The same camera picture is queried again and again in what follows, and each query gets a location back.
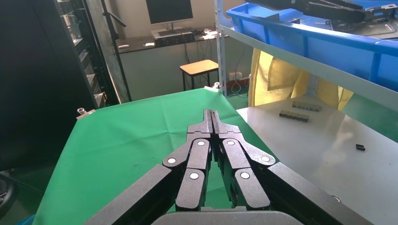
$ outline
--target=shelf rack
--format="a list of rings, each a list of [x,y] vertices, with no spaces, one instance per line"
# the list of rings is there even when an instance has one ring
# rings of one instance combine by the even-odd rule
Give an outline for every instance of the shelf rack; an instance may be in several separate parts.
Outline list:
[[[292,65],[308,71],[310,74],[312,74],[312,78],[308,81],[308,94],[315,94],[314,90],[316,89],[316,85],[314,84],[317,83],[316,80],[318,77],[320,77],[343,88],[351,90],[354,93],[366,97],[385,107],[398,111],[398,92],[364,80],[335,67],[331,67],[326,64],[308,59],[304,56],[300,56],[278,47],[265,44],[264,42],[239,33],[233,29],[232,20],[227,19],[224,16],[225,11],[223,8],[223,0],[214,0],[214,3],[216,29],[221,34],[220,36],[217,36],[217,56],[219,64],[219,79],[221,84],[220,89],[222,90],[224,96],[227,95],[224,36],[228,35],[238,41],[252,46],[253,48],[260,49],[268,54],[271,54]]]

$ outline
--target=green table cover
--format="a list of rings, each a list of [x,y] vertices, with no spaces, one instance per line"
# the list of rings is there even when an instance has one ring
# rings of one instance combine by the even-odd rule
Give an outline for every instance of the green table cover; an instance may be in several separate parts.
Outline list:
[[[274,156],[221,93],[196,89],[99,109],[77,121],[34,225],[80,225],[182,145],[187,127],[217,110],[252,145]],[[205,205],[230,208],[212,162]]]

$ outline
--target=white table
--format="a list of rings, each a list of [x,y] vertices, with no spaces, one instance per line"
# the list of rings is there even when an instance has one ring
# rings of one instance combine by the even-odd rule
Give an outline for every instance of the white table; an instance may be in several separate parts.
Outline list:
[[[317,98],[294,100],[322,110],[292,108],[288,99],[237,112],[292,170],[375,225],[398,224],[398,144]],[[310,119],[282,118],[281,110]],[[356,150],[355,144],[366,150]]]

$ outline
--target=green floor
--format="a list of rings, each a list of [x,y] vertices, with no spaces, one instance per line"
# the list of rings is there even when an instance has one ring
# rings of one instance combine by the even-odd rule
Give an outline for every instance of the green floor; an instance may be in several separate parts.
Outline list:
[[[240,92],[247,96],[247,90]],[[248,107],[248,98],[231,96],[228,101],[235,109]],[[398,142],[398,112],[383,107],[375,102],[354,95],[343,112],[358,120],[382,135]],[[13,177],[44,191],[54,170],[55,163],[16,170]],[[18,198],[11,210],[0,219],[0,225],[13,225],[18,221],[35,214],[41,196],[26,188],[19,188]]]

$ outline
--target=computer monitor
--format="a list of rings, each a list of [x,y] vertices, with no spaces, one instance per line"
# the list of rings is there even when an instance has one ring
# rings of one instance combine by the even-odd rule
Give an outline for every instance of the computer monitor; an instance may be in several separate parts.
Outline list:
[[[151,24],[173,23],[193,18],[191,0],[146,0]]]

